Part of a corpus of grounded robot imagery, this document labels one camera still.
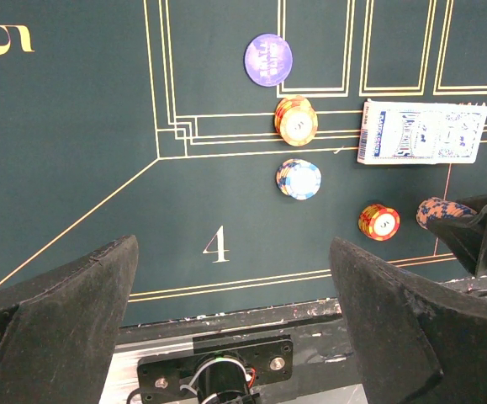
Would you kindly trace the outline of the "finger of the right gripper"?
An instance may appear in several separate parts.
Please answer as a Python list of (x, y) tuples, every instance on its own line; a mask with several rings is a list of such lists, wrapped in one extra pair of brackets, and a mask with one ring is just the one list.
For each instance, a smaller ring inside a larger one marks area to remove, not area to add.
[(487, 272), (487, 194), (453, 202), (467, 205), (477, 215), (437, 219), (430, 221), (426, 229), (450, 249), (470, 274), (479, 277)]

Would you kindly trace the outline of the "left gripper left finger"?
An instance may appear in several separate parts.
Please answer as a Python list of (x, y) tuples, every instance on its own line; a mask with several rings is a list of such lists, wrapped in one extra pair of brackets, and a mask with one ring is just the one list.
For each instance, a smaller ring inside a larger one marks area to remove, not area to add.
[(138, 265), (124, 236), (0, 290), (0, 403), (97, 403)]

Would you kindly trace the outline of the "green poker table mat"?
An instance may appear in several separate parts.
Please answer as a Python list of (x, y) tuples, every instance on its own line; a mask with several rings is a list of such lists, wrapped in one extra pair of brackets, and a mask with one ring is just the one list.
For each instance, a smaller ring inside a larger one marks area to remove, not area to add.
[[(271, 88), (244, 67), (265, 33), (294, 58)], [(289, 95), (317, 113), (304, 146), (274, 127)], [(487, 106), (487, 1), (0, 1), (0, 290), (126, 234), (128, 324), (333, 296), (334, 237), (464, 277), (416, 208), (487, 193), (487, 120), (472, 164), (363, 165), (369, 98)], [(310, 199), (276, 184), (292, 158)], [(371, 204), (400, 214), (387, 241)]]

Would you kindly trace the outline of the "orange poker chip stack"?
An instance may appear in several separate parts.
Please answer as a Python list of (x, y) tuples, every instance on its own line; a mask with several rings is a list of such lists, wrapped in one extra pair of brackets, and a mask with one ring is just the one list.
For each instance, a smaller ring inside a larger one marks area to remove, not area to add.
[(374, 241), (387, 241), (400, 228), (400, 214), (393, 208), (371, 204), (358, 217), (358, 228), (362, 234)]

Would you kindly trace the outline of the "blue small blind button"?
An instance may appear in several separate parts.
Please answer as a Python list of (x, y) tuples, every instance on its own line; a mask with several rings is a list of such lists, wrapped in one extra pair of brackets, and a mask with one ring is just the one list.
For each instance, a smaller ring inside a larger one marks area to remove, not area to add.
[(244, 67), (247, 76), (257, 85), (271, 88), (283, 83), (293, 66), (290, 45), (282, 37), (265, 33), (247, 46)]

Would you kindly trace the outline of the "orange chips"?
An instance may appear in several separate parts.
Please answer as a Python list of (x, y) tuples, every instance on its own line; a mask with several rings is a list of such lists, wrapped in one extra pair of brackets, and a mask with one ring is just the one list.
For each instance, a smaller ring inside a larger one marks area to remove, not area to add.
[(317, 113), (301, 95), (283, 98), (275, 110), (273, 123), (277, 133), (291, 146), (310, 143), (318, 130)]

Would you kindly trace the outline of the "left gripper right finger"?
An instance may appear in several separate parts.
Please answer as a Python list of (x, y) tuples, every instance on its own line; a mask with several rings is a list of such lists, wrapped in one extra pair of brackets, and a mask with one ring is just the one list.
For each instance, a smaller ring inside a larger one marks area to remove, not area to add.
[(370, 403), (487, 403), (487, 300), (336, 238), (331, 275)]

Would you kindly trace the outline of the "blue playing card box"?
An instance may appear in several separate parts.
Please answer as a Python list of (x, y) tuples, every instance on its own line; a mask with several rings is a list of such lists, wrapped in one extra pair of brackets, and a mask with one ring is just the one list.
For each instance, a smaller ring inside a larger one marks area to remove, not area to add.
[(475, 162), (487, 106), (367, 99), (357, 161), (365, 165)]

